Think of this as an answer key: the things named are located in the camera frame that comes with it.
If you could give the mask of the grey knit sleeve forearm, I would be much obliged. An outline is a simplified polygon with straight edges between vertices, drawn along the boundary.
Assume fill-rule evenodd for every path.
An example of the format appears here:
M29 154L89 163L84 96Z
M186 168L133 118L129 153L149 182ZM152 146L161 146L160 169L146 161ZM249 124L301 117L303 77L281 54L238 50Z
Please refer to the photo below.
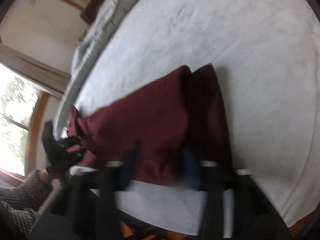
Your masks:
M40 217L39 210L53 190L52 182L43 182L39 172L31 172L18 187L1 187L1 204L10 220L25 236L29 235Z

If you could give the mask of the person's left hand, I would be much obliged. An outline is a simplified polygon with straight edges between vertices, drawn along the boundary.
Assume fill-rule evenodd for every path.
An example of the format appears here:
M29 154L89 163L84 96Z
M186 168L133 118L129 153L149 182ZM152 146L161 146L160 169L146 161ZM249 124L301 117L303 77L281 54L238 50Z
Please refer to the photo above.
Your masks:
M39 172L39 178L45 183L51 183L55 179L55 176L48 173L47 170L42 170Z

